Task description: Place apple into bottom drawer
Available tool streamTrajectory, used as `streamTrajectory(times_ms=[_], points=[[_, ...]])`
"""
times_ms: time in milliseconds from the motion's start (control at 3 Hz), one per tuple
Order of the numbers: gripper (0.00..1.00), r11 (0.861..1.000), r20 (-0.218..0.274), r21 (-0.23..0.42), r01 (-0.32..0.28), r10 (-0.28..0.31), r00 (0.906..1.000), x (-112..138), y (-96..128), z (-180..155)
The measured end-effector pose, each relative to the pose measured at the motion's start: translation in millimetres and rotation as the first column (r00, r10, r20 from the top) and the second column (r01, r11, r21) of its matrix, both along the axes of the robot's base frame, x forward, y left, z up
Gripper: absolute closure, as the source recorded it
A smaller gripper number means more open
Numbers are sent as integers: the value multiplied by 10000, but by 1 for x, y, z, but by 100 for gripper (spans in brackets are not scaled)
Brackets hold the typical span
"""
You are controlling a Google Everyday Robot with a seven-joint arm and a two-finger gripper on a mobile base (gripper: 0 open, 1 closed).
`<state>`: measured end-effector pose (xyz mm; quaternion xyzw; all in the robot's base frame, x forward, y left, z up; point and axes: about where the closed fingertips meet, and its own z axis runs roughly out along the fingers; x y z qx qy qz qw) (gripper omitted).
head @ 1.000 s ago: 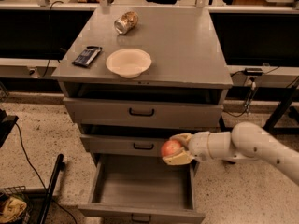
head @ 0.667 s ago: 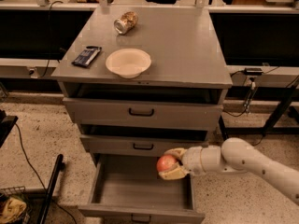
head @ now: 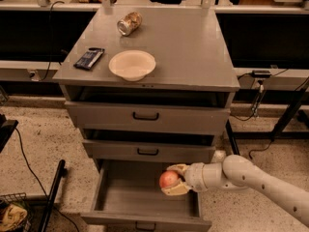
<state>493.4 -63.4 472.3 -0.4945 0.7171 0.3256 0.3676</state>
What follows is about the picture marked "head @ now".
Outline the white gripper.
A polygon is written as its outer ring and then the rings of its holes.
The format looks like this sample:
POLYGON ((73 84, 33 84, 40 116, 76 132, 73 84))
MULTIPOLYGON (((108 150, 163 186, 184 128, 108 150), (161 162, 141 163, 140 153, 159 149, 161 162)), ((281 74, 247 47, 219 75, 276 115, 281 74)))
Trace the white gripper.
POLYGON ((208 188, 204 182, 203 168, 204 164, 201 162, 189 166, 184 163, 168 166, 167 170, 177 172, 185 178, 185 182, 179 179, 175 184, 162 188, 162 192, 168 196, 178 196, 187 194, 191 189, 195 192, 206 191, 208 188))

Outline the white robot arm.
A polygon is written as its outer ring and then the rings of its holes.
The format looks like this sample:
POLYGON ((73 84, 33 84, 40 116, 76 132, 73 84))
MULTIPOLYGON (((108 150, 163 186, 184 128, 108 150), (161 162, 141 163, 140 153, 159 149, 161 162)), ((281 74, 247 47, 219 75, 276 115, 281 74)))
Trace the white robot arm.
POLYGON ((251 188, 266 196, 302 224, 309 226, 309 192, 273 177, 250 160, 230 155, 220 162, 170 165, 159 178, 165 195, 185 195, 208 189, 251 188))

